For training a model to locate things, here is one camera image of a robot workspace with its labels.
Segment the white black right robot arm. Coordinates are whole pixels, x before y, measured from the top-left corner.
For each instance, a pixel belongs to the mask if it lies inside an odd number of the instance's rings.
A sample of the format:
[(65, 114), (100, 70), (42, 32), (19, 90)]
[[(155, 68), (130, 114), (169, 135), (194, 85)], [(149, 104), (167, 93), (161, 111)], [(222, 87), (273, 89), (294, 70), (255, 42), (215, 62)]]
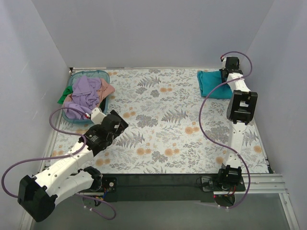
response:
[(222, 82), (225, 82), (232, 91), (226, 111), (230, 131), (229, 148), (217, 178), (218, 187), (226, 191), (243, 184), (241, 168), (243, 161), (239, 155), (243, 146), (244, 132), (254, 117), (258, 94), (246, 85), (239, 67), (239, 58), (223, 56), (221, 62)]

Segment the lavender t-shirt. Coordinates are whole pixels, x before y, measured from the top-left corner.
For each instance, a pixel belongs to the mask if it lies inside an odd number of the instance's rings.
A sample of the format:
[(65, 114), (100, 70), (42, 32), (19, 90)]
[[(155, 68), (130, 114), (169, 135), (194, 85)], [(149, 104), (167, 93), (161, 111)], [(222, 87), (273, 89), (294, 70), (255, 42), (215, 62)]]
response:
[(69, 94), (63, 103), (64, 112), (68, 119), (85, 120), (84, 114), (90, 114), (91, 111), (100, 102), (97, 91), (101, 88), (100, 78), (89, 78), (82, 75), (72, 85), (72, 93)]

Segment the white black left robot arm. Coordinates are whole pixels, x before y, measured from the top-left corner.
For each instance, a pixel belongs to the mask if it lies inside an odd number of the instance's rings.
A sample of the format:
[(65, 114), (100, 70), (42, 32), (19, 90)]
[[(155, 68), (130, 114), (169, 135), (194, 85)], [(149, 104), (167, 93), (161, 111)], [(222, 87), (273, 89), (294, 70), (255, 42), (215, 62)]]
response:
[(81, 166), (109, 147), (129, 126), (114, 110), (105, 115), (99, 108), (91, 112), (90, 127), (70, 149), (42, 172), (20, 180), (18, 203), (36, 221), (45, 220), (63, 200), (89, 189), (96, 192), (102, 187), (102, 174), (92, 166)]

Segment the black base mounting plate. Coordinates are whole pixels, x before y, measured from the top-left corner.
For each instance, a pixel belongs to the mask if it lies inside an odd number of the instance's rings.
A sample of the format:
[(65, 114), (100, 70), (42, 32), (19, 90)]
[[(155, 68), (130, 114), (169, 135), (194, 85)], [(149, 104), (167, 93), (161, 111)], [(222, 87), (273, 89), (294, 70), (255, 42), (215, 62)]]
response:
[(101, 188), (83, 190), (107, 202), (201, 201), (214, 202), (214, 193), (244, 192), (246, 185), (222, 184), (217, 174), (105, 174)]

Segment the clear teal plastic basket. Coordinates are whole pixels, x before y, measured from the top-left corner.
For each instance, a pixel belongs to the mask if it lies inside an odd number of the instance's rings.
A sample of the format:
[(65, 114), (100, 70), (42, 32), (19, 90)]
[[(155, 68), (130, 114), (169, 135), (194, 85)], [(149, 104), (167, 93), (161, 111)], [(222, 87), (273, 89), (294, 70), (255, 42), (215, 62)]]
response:
[[(79, 71), (79, 72), (75, 72), (69, 78), (67, 86), (72, 86), (83, 75), (87, 76), (88, 78), (101, 78), (101, 79), (104, 79), (107, 83), (110, 83), (110, 76), (108, 75), (107, 72), (105, 72), (103, 70), (92, 70), (92, 71)], [(104, 107), (101, 107), (101, 109), (102, 109), (102, 111), (104, 113), (107, 112), (108, 101), (109, 101), (109, 96), (107, 96), (103, 100), (103, 102), (101, 103), (104, 106)], [(85, 119), (85, 120), (69, 119), (66, 116), (65, 111), (62, 111), (62, 117), (63, 117), (63, 119), (65, 121), (67, 121), (68, 123), (71, 123), (71, 124), (79, 124), (79, 125), (89, 125), (89, 124), (92, 124), (92, 121), (90, 119)]]

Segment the floral patterned table mat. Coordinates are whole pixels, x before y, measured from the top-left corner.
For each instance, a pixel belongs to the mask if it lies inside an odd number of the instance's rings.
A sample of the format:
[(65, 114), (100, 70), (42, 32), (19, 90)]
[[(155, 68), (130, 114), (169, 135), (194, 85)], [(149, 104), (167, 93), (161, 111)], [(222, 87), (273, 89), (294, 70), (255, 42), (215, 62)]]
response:
[(108, 70), (108, 110), (129, 124), (84, 164), (102, 173), (217, 173), (226, 157), (228, 100), (204, 100), (195, 69)]

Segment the teal t-shirt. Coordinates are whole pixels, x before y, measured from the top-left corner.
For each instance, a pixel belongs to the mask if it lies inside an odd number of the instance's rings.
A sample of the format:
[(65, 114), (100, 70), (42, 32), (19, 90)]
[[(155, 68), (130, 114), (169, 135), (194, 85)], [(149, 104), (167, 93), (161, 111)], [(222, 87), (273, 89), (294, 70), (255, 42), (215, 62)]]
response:
[[(202, 97), (208, 96), (216, 86), (222, 83), (220, 71), (198, 71), (197, 79)], [(209, 97), (214, 99), (231, 99), (232, 91), (229, 85), (224, 84), (217, 88)]]

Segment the pink t-shirt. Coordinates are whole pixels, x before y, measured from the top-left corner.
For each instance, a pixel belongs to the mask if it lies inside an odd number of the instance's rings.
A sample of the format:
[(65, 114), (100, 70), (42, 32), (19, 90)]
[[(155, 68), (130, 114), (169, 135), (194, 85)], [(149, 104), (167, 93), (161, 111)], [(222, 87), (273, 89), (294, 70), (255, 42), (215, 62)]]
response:
[[(99, 103), (96, 104), (96, 106), (99, 106), (100, 103), (110, 94), (115, 92), (115, 88), (108, 84), (104, 79), (99, 78), (101, 81), (101, 87), (99, 90), (97, 90), (97, 95), (99, 98)], [(71, 102), (72, 101), (72, 93), (68, 94), (64, 100), (64, 102)]]

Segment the green t-shirt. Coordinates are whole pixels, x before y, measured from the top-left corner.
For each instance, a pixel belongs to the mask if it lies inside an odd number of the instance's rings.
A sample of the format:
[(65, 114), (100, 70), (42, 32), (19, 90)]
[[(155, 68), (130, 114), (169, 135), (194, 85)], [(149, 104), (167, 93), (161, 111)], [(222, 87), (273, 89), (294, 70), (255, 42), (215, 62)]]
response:
[(67, 86), (65, 88), (65, 90), (63, 91), (62, 93), (62, 96), (60, 97), (60, 99), (58, 100), (58, 104), (63, 104), (64, 103), (64, 100), (66, 99), (66, 97), (69, 95), (69, 94), (72, 94), (73, 93), (73, 88), (72, 86)]

